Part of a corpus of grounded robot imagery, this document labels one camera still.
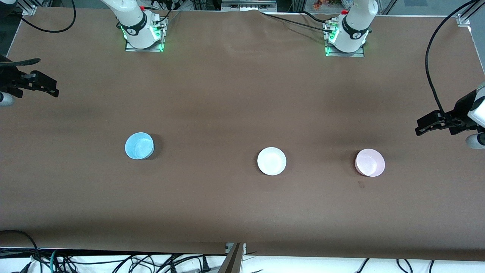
white robot link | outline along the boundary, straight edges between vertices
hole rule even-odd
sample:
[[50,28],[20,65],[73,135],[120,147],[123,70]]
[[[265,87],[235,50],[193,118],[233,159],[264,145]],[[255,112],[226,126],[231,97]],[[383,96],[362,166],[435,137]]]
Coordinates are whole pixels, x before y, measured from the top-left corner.
[[137,49],[152,46],[162,38],[161,28],[166,18],[138,6],[136,0],[101,0],[114,12],[125,39]]
[[369,34],[369,26],[377,11],[378,6],[375,0],[354,0],[354,5],[348,14],[341,14],[332,19],[338,25],[329,42],[342,52],[357,51],[365,43],[365,38]]

teal cable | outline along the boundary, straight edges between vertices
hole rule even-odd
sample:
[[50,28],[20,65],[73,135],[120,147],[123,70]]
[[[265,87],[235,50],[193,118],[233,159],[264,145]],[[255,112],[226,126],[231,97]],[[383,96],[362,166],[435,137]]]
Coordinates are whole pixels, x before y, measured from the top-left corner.
[[54,273],[54,257],[56,255],[56,251],[57,249],[52,251],[52,255],[50,256],[50,273]]

tabletop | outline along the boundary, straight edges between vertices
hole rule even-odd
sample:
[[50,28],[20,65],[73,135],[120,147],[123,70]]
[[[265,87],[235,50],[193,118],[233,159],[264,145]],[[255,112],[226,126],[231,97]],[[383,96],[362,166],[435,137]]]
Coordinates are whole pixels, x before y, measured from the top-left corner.
[[[41,247],[485,259],[484,151],[466,132],[414,132],[437,109],[424,53],[441,17],[376,17],[365,57],[343,58],[257,11],[182,12],[164,52],[124,52],[110,10],[77,11],[64,33],[22,23],[8,56],[41,58],[21,70],[60,96],[0,108],[0,228]],[[71,13],[28,19],[61,29]],[[444,25],[430,71],[446,110],[485,79],[468,29]],[[125,154],[135,132],[154,138],[148,160]],[[256,165],[271,146],[288,160],[277,176]],[[381,176],[356,172],[365,148]]]

white bowl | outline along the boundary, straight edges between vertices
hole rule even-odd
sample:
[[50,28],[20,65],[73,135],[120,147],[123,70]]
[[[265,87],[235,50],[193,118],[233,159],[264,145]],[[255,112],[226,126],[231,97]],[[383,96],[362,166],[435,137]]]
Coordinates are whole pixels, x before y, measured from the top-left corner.
[[147,133],[135,133],[125,143],[126,155],[132,159],[145,159],[153,153],[155,145]]
[[382,174],[386,163],[382,155],[373,149],[363,149],[356,157],[357,171],[365,176],[376,177]]
[[286,167],[286,156],[278,148],[265,148],[258,155],[258,167],[267,175],[280,174]]

blue cup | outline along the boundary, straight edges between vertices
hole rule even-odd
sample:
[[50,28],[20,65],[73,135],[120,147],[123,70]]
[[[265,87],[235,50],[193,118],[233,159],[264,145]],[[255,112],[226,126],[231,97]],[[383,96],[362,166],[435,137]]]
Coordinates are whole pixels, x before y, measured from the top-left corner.
[[154,149],[153,139],[147,133],[135,133],[125,143],[126,155],[132,159],[148,158]]

